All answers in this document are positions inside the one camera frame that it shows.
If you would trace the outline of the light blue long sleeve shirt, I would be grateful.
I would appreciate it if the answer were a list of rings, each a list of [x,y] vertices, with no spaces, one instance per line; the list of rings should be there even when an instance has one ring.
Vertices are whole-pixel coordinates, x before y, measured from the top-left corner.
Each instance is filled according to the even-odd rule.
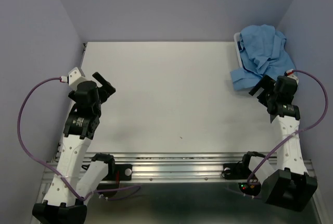
[[[235,91],[254,87],[265,75],[276,80],[295,65],[285,50],[287,38],[274,26],[247,26],[239,35],[240,68],[230,72]]]

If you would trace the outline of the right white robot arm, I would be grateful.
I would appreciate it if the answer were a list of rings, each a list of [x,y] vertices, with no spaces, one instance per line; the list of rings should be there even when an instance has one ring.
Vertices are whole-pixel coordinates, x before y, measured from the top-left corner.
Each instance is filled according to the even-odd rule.
[[[317,180],[304,164],[299,138],[300,110],[292,101],[298,88],[294,75],[265,75],[249,92],[261,89],[258,101],[267,108],[277,142],[267,155],[248,152],[240,163],[240,173],[248,177],[249,189],[260,188],[266,204],[301,212],[317,190]]]

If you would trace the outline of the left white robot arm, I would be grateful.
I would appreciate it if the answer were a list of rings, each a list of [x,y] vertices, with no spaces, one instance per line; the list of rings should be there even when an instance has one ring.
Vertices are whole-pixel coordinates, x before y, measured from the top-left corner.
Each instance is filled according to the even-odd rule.
[[[100,123],[101,105],[115,93],[115,88],[98,72],[94,80],[86,79],[78,69],[68,75],[74,101],[63,131],[60,159],[41,203],[32,214],[40,223],[84,223],[87,204],[102,179],[116,172],[114,157],[97,154],[84,176],[80,176],[83,159]]]

